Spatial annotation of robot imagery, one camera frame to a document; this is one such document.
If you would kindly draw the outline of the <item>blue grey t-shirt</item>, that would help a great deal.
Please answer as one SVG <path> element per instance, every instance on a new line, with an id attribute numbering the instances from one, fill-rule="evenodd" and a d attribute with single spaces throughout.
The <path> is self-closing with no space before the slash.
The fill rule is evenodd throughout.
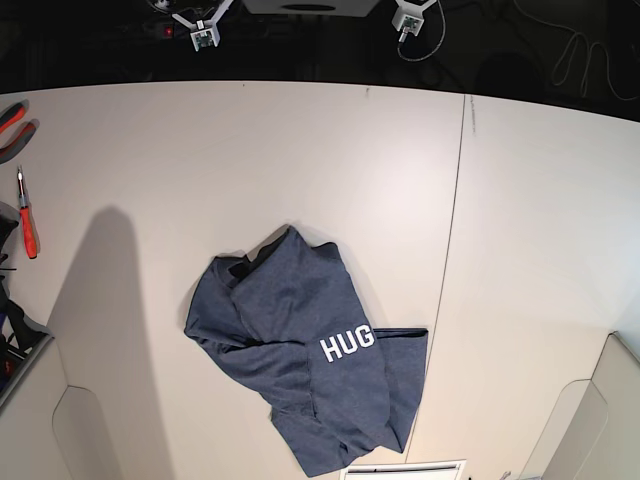
<path id="1" fill-rule="evenodd" d="M 254 258 L 217 256 L 184 328 L 257 392 L 310 477 L 384 447 L 402 452 L 426 377 L 428 331 L 369 322 L 336 244 L 293 227 Z"/>

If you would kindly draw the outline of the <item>black power strip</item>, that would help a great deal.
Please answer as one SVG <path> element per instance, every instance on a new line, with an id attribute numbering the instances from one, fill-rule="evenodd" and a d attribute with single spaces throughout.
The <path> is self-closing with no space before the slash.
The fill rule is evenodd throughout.
<path id="1" fill-rule="evenodd" d="M 143 31 L 154 40 L 188 40 L 189 30 L 179 22 L 168 18 L 157 18 L 146 21 Z"/>

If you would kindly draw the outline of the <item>dark clutter at left edge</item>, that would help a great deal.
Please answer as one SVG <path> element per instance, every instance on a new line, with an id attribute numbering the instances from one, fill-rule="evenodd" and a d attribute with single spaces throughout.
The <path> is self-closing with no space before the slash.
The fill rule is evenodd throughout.
<path id="1" fill-rule="evenodd" d="M 52 339 L 44 326 L 27 319 L 24 310 L 10 298 L 6 275 L 15 271 L 8 265 L 6 243 L 19 226 L 18 212 L 1 203 L 1 403 L 18 387 L 41 350 Z"/>

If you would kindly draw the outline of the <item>red grey pliers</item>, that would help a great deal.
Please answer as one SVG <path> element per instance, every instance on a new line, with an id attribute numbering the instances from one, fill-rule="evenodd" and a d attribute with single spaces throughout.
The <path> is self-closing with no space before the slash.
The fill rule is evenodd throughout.
<path id="1" fill-rule="evenodd" d="M 29 107 L 29 101 L 24 99 L 1 111 L 1 136 L 8 135 L 6 142 L 1 141 L 1 164 L 6 164 L 18 156 L 39 127 L 37 119 L 27 119 Z"/>

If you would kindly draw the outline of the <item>orange handled screwdriver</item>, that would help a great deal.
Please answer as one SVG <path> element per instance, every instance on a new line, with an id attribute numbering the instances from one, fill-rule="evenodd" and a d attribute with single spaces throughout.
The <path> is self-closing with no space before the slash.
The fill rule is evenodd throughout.
<path id="1" fill-rule="evenodd" d="M 17 169 L 18 199 L 20 205 L 20 218 L 23 232 L 23 242 L 27 257 L 35 259 L 38 255 L 38 245 L 34 227 L 31 221 L 30 204 L 24 184 L 24 174 L 21 167 Z"/>

